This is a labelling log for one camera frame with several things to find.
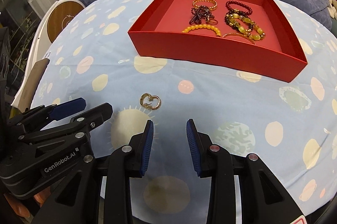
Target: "gold bangle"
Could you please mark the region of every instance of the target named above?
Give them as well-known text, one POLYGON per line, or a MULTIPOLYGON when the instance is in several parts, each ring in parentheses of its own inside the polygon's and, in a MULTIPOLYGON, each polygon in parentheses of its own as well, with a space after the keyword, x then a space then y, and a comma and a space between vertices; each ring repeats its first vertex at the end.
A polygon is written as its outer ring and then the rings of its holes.
POLYGON ((253 45, 256 45, 255 42, 251 39, 249 39, 248 37, 246 37, 245 35, 243 34, 240 34, 240 33, 227 33, 225 35, 223 35, 223 38, 226 38, 226 37, 229 37, 229 36, 239 36, 239 37, 243 37, 245 39, 247 39, 248 41, 250 41, 253 45))
POLYGON ((183 33, 188 33, 191 30, 202 29, 202 28, 213 30, 215 32, 216 36, 221 37, 221 32, 220 32, 220 30, 217 27, 211 26, 211 25, 206 25, 206 24, 203 24, 203 25, 200 24, 200 25, 190 26, 190 27, 185 28, 182 32, 183 33))
POLYGON ((218 3, 215 0, 194 0, 192 2, 192 6, 194 6, 195 8, 199 8, 200 6, 196 5, 196 3, 198 3, 198 2, 209 2, 209 3, 212 3, 214 6, 212 6, 212 7, 209 8, 210 11, 214 11, 218 7, 218 3))
POLYGON ((158 96, 152 96, 149 93, 145 93, 140 97, 140 105, 148 110, 157 110, 161 106, 161 99, 158 96), (154 99, 158 100, 157 106, 152 107, 151 103, 144 103, 146 97, 149 97, 149 101, 153 101, 154 99))

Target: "round wooden panel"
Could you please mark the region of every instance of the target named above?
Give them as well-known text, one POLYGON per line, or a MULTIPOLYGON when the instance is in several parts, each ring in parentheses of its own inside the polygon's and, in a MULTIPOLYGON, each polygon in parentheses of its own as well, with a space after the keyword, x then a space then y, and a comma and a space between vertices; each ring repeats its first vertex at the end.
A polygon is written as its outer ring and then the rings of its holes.
POLYGON ((58 5, 52 11, 47 25, 48 37, 52 43, 81 10, 83 7, 79 3, 68 1, 58 5))

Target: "light blue tablecloth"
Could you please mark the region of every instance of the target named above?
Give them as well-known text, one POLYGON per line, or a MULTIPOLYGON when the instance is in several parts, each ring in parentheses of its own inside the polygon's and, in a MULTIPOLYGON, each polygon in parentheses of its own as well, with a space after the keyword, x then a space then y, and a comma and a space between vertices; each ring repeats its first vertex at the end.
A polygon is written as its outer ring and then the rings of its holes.
POLYGON ((210 180, 193 170, 186 121, 231 153, 257 153, 307 215, 337 190, 337 39, 316 20, 275 0, 309 64, 290 84, 229 68, 140 57, 127 31, 153 0, 98 0, 50 47, 33 106, 78 97, 113 106, 91 133, 96 157, 155 123, 149 169, 131 180, 133 215, 150 223, 205 223, 210 180), (139 104, 143 93, 159 110, 139 104))

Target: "dark red beaded bracelet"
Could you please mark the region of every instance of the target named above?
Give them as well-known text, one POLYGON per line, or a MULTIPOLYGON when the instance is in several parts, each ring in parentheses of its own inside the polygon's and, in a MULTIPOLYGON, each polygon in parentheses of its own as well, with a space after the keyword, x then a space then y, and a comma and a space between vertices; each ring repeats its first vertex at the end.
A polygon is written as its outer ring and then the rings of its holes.
POLYGON ((238 2, 238 1, 227 1, 227 2, 226 2, 226 8, 227 8, 229 11, 233 9, 233 8, 230 6, 231 4, 238 5, 238 6, 240 6, 240 7, 245 8, 246 10, 248 10, 248 12, 245 12, 246 16, 249 16, 249 15, 251 15, 251 14, 253 13, 253 10, 252 10, 249 6, 247 6, 247 5, 243 4, 243 3, 240 3, 240 2, 238 2))

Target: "jewelry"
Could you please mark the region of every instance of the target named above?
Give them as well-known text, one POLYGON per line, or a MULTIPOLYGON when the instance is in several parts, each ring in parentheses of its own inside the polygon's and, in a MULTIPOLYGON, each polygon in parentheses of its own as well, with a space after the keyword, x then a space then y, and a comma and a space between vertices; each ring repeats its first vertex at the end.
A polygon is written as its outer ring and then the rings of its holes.
POLYGON ((243 38, 247 39, 248 41, 250 41, 253 45, 256 45, 253 40, 249 39, 248 37, 246 37, 245 35, 243 35, 241 33, 227 33, 227 34, 223 35, 223 38, 226 38, 226 37, 229 37, 229 36, 243 37, 243 38))
POLYGON ((243 7, 243 8, 245 8, 246 10, 248 10, 248 12, 243 12, 243 11, 241 11, 241 13, 245 13, 245 14, 239 14, 239 15, 243 15, 243 16, 249 16, 249 15, 251 15, 252 13, 253 13, 253 10, 249 7, 249 6, 247 6, 247 5, 245 5, 245 4, 243 4, 243 3, 240 3, 240 2, 238 2, 238 1, 227 1, 226 2, 226 8, 229 10, 229 11, 231 11, 231 10, 235 10, 235 8, 231 8, 231 4, 235 4, 235 5, 238 5, 238 6, 240 6, 240 7, 243 7))
POLYGON ((258 41, 263 40, 266 37, 266 34, 263 32, 263 30, 259 27, 258 24, 256 24, 253 20, 251 20, 249 17, 245 15, 239 15, 237 9, 230 10, 229 12, 226 13, 225 22, 232 29, 240 31, 243 35, 245 35, 251 40, 258 41), (249 28, 245 29, 235 19, 240 19, 242 22, 247 23, 249 25, 249 28), (255 35, 251 34, 252 30, 256 30, 257 34, 255 35))
POLYGON ((212 15, 209 7, 207 6, 199 6, 199 7, 193 7, 191 9, 191 13, 193 14, 193 18, 189 21, 189 24, 201 24, 201 19, 205 19, 206 23, 214 24, 216 25, 218 23, 217 20, 214 19, 214 15, 212 15))
POLYGON ((215 0, 194 0, 192 2, 192 6, 194 6, 195 8, 199 8, 199 6, 196 5, 196 3, 198 3, 198 2, 209 2, 209 3, 212 3, 214 6, 212 6, 212 7, 209 8, 210 11, 214 11, 218 7, 218 3, 215 0))
POLYGON ((203 24, 203 25, 200 24, 200 25, 190 26, 190 27, 185 28, 182 32, 183 33, 188 33, 191 30, 202 29, 202 28, 213 30, 216 33, 216 36, 221 37, 221 32, 220 32, 220 30, 217 27, 211 26, 211 25, 206 25, 206 24, 203 24))
POLYGON ((157 110, 161 106, 161 99, 158 96, 152 96, 149 93, 145 93, 140 97, 140 105, 148 110, 157 110), (151 103, 144 103, 146 97, 149 97, 149 101, 153 101, 154 99, 158 100, 157 106, 152 107, 151 103))

